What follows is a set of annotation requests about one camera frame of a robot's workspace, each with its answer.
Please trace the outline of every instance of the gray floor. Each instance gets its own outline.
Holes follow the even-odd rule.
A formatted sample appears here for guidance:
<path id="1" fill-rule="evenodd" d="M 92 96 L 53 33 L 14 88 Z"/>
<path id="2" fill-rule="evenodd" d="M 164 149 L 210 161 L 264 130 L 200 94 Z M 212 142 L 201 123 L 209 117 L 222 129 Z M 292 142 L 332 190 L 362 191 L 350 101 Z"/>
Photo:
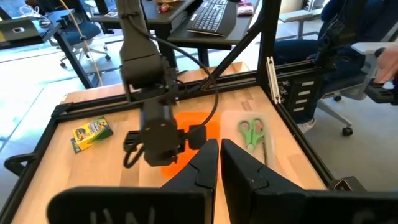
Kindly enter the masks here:
<path id="1" fill-rule="evenodd" d="M 305 135 L 336 178 L 355 176 L 368 190 L 398 190 L 398 106 L 329 98 L 328 105 L 353 123 L 343 137 L 342 123 L 316 110 L 317 123 Z"/>
<path id="2" fill-rule="evenodd" d="M 305 32 L 318 30 L 319 21 L 308 22 Z M 280 24 L 277 37 L 295 34 L 297 23 Z M 257 37 L 250 46 L 236 59 L 245 62 L 250 69 L 256 69 L 259 46 Z M 102 74 L 105 85 L 120 83 L 118 58 L 120 43 L 108 46 L 112 61 L 107 62 L 103 56 L 95 59 L 100 70 L 112 70 Z M 186 49 L 190 53 L 195 49 Z M 218 65 L 228 51 L 210 54 L 211 66 Z M 192 61 L 176 53 L 180 70 L 197 69 Z M 44 55 L 15 62 L 0 63 L 0 83 L 7 83 L 10 89 L 19 91 L 0 91 L 0 121 L 14 125 L 5 132 L 7 143 L 0 139 L 0 164 L 9 156 L 32 152 L 42 134 L 50 114 L 66 93 L 82 90 L 83 87 L 73 70 L 59 67 L 62 54 Z M 82 62 L 86 72 L 92 72 L 93 64 L 89 60 Z M 342 112 L 353 122 L 354 135 L 344 138 L 340 132 L 343 125 L 321 111 L 316 112 L 317 124 L 306 136 L 319 153 L 325 164 L 336 177 L 355 175 L 369 190 L 398 189 L 398 107 L 377 105 L 371 100 L 353 101 L 344 98 L 341 102 L 327 101 L 333 108 Z M 17 103 L 19 110 L 11 110 L 9 105 Z M 0 167 L 0 208 L 6 202 L 17 178 Z"/>

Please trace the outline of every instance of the black cable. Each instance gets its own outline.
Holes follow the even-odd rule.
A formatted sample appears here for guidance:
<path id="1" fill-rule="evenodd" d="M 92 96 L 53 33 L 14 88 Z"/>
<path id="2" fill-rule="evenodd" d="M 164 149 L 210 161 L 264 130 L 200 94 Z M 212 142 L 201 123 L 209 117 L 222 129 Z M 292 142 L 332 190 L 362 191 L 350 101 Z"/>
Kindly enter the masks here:
<path id="1" fill-rule="evenodd" d="M 133 14 L 128 14 L 125 15 L 127 16 L 127 19 L 129 20 L 130 24 L 133 26 L 133 28 L 135 28 L 135 30 L 137 30 L 139 33 L 141 33 L 142 35 L 146 36 L 147 38 L 154 40 L 160 44 L 164 44 L 170 48 L 173 48 L 174 50 L 180 52 L 181 54 L 185 55 L 186 57 L 188 57 L 189 59 L 193 60 L 197 65 L 199 65 L 200 68 L 202 68 L 206 74 L 208 75 L 208 78 L 210 79 L 210 81 L 213 83 L 214 85 L 214 89 L 215 89 L 215 102 L 213 105 L 213 109 L 211 109 L 210 114 L 207 116 L 207 118 L 204 120 L 204 122 L 202 122 L 202 124 L 199 124 L 196 128 L 190 130 L 187 134 L 184 135 L 184 138 L 186 139 L 187 136 L 191 133 L 194 133 L 195 131 L 199 130 L 200 128 L 204 127 L 213 117 L 213 115 L 216 113 L 217 110 L 217 106 L 218 106 L 218 88 L 215 85 L 216 82 L 214 80 L 214 78 L 211 76 L 211 73 L 209 72 L 209 70 L 207 69 L 206 65 L 202 64 L 201 62 L 199 62 L 195 57 L 193 57 L 192 55 L 188 54 L 186 51 L 182 50 L 180 47 L 177 47 L 174 44 L 171 44 L 170 42 L 167 42 L 166 40 L 160 39 L 158 37 L 154 37 L 153 35 L 150 35 L 148 32 L 145 32 L 143 30 L 141 30 L 138 26 L 136 26 L 134 24 L 134 21 L 132 20 L 132 17 L 135 16 Z M 188 92 L 192 92 L 195 91 L 199 88 L 201 88 L 201 86 L 206 82 L 206 80 L 203 83 L 198 84 L 197 86 L 193 87 L 191 90 L 189 90 Z"/>
<path id="2" fill-rule="evenodd" d="M 134 149 L 137 149 L 137 146 L 138 146 L 140 143 L 141 143 L 141 141 L 140 141 L 140 138 L 138 137 L 138 138 L 137 138 L 137 141 L 131 146 L 131 149 L 130 149 L 130 150 L 126 153 L 126 155 L 124 156 L 124 159 L 123 159 L 123 166 L 124 166 L 125 168 L 127 168 L 127 169 L 128 169 L 128 168 L 131 168 L 131 167 L 138 161 L 138 159 L 141 157 L 142 153 L 143 153 L 144 150 L 145 150 L 145 146 L 142 146 L 142 147 L 138 150 L 137 154 L 132 158 L 132 161 L 129 162 L 131 153 L 133 152 Z"/>

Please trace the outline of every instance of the chair wheel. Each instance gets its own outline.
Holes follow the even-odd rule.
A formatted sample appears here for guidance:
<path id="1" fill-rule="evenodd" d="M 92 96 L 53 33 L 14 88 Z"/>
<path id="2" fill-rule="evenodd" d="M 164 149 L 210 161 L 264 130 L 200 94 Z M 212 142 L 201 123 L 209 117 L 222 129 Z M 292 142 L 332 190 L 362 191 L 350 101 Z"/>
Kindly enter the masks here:
<path id="1" fill-rule="evenodd" d="M 343 136 L 352 136 L 354 134 L 352 128 L 343 128 L 342 132 Z"/>
<path id="2" fill-rule="evenodd" d="M 335 97 L 333 97 L 333 99 L 334 99 L 336 102 L 339 102 L 339 101 L 341 100 L 341 96 L 335 96 Z"/>

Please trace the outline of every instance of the clear plastic bag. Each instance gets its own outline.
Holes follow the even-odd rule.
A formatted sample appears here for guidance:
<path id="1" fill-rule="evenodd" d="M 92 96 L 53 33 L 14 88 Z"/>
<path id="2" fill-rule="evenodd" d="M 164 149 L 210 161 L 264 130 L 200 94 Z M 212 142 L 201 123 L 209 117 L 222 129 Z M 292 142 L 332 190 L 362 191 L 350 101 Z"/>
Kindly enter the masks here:
<path id="1" fill-rule="evenodd" d="M 275 170 L 275 149 L 272 133 L 269 131 L 267 116 L 264 113 L 247 111 L 225 111 L 221 114 L 221 139 L 230 139 L 242 149 L 248 151 L 248 146 L 244 135 L 239 131 L 238 124 L 243 121 L 251 121 L 254 118 L 261 118 L 264 122 L 263 129 L 264 140 L 258 140 L 254 151 L 250 153 L 258 161 L 266 164 L 269 168 Z"/>

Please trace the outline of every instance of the keyboard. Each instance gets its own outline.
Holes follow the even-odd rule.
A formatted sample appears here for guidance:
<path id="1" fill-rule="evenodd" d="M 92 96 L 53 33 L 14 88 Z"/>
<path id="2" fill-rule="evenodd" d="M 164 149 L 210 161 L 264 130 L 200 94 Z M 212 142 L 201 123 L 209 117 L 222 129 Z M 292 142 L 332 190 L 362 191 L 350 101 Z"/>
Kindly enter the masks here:
<path id="1" fill-rule="evenodd" d="M 235 27 L 236 4 L 227 0 L 209 0 L 193 13 L 187 30 L 202 34 L 228 36 Z"/>

